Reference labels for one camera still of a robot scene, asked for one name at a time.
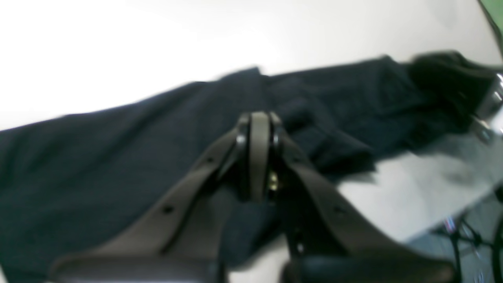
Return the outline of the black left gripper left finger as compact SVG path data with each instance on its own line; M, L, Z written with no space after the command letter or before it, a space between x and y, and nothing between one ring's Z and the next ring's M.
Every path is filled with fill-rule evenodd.
M52 283L226 283L218 244L237 201L266 196L271 116L242 115L188 174L105 244L55 262Z

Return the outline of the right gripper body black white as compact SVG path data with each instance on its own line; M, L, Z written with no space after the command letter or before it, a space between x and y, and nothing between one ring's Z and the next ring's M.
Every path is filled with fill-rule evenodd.
M456 51L438 52L413 59L408 75L428 99L421 137L470 132L482 142L501 138L502 127L492 125L502 114L501 66L484 66Z

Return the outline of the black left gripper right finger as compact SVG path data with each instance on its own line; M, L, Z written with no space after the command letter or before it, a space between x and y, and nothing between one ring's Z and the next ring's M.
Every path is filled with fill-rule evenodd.
M290 260L281 283L454 283L447 261L420 255L375 227L323 177L270 118L269 200L277 207Z

